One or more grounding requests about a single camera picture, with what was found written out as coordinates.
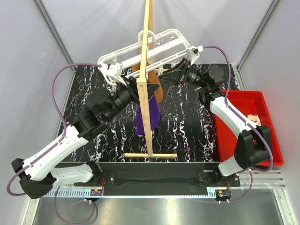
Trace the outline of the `orange brown sock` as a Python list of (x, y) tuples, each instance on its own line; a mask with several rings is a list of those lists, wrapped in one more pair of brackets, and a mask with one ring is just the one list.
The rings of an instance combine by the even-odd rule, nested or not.
[[(131, 72), (133, 73), (138, 70), (140, 70), (140, 63), (133, 65)], [(155, 97), (156, 97), (157, 103), (160, 104), (163, 101), (164, 93), (163, 93), (163, 89), (162, 89), (161, 83), (159, 81), (159, 78), (157, 77), (154, 70), (148, 72), (148, 81), (152, 84), (159, 85), (159, 88), (155, 92)]]

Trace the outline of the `purple sock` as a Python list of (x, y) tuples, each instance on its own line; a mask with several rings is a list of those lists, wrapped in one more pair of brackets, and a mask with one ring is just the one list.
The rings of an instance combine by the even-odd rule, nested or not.
[[(159, 105), (157, 103), (157, 100), (156, 100), (155, 96), (153, 96), (149, 100), (149, 111), (150, 111), (151, 130), (154, 130), (158, 127), (158, 125), (160, 123), (160, 118), (161, 118)], [(138, 105), (138, 108), (137, 108), (135, 135), (144, 136), (143, 118), (142, 118), (141, 108), (140, 108), (139, 105)]]

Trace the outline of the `wooden hanger stand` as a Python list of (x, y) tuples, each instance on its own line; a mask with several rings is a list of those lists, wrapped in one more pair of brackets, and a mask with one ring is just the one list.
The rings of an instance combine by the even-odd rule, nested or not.
[(146, 78), (146, 66), (147, 66), (147, 52), (148, 52), (148, 34), (149, 28), (153, 25), (153, 1), (146, 0), (144, 23), (142, 31), (142, 51), (140, 61), (140, 75), (137, 78), (137, 89), (139, 103), (142, 113), (143, 128), (146, 140), (147, 153), (125, 153), (125, 157), (130, 158), (176, 158), (177, 154), (154, 154), (152, 147), (152, 130), (150, 126), (150, 111), (149, 100), (147, 93), (147, 78)]

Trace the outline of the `white plastic clip hanger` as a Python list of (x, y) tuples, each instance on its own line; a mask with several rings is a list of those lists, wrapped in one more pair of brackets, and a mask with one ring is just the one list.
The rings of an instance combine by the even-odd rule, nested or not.
[(143, 44), (143, 31), (137, 35), (137, 42), (114, 52), (101, 56), (97, 63), (111, 93), (116, 92), (119, 83), (125, 84), (122, 71), (138, 63), (149, 63), (142, 67), (145, 75), (158, 70), (162, 75), (163, 66), (174, 64), (182, 58), (190, 59), (191, 63), (200, 57), (203, 46), (191, 45), (178, 29), (167, 29), (158, 34), (148, 31), (147, 45)]

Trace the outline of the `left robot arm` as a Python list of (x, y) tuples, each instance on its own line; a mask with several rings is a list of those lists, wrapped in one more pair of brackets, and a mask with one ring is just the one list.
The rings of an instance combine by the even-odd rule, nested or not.
[(101, 181), (101, 169), (97, 163), (88, 161), (63, 168), (57, 165), (71, 152), (103, 133), (108, 128), (107, 123), (131, 102), (139, 103), (137, 82), (132, 77), (119, 83), (114, 94), (104, 87), (92, 91), (85, 100), (84, 110), (60, 136), (34, 156), (12, 162), (24, 193), (31, 199), (38, 199), (59, 186), (97, 185)]

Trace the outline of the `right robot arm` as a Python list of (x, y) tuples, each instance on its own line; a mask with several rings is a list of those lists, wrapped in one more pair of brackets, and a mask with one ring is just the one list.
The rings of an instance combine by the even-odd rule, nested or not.
[(205, 72), (183, 58), (175, 67), (162, 72), (159, 79), (174, 86), (185, 83), (200, 87), (199, 100), (210, 112), (219, 117), (237, 138), (233, 156), (221, 162), (213, 173), (214, 183), (223, 186), (230, 176), (256, 165), (273, 161), (271, 130), (258, 125), (243, 115), (221, 90), (224, 70), (213, 65)]

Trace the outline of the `black marble pattern mat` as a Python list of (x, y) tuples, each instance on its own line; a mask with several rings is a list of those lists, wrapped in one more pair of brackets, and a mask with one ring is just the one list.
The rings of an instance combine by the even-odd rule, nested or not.
[[(160, 103), (161, 120), (152, 133), (153, 152), (177, 155), (179, 162), (217, 162), (234, 153), (237, 139), (231, 130), (219, 135), (220, 121), (199, 102), (199, 87), (180, 87), (162, 82), (164, 92)], [(77, 67), (64, 112), (67, 122), (80, 112), (88, 95), (105, 87), (101, 73), (88, 66)], [(145, 153), (144, 137), (136, 135), (138, 106), (130, 103), (108, 128), (88, 144), (66, 157), (68, 162), (93, 160), (98, 162), (130, 162), (125, 153)]]

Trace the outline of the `red plastic tray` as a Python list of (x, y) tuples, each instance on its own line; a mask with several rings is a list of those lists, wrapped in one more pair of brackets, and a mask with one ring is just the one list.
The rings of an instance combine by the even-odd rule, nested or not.
[[(257, 122), (270, 128), (273, 165), (282, 166), (284, 160), (263, 94), (259, 91), (230, 90), (228, 99), (242, 114), (245, 116), (255, 115), (258, 117), (256, 119)], [(215, 127), (220, 161), (223, 162), (234, 155), (237, 138), (218, 116), (215, 116)]]

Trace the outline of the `pink patterned sock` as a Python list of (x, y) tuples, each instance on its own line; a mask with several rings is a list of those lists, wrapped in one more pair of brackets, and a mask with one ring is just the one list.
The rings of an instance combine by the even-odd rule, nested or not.
[(256, 123), (257, 125), (259, 125), (259, 126), (261, 125), (260, 118), (257, 114), (248, 114), (247, 118), (249, 120), (251, 120), (252, 122)]

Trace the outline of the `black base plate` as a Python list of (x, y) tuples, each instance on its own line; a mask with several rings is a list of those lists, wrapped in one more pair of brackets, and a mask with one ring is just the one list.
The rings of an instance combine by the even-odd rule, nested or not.
[(101, 171), (92, 183), (75, 186), (103, 187), (105, 196), (205, 195), (207, 188), (240, 187), (236, 174), (221, 178), (214, 162), (99, 163)]

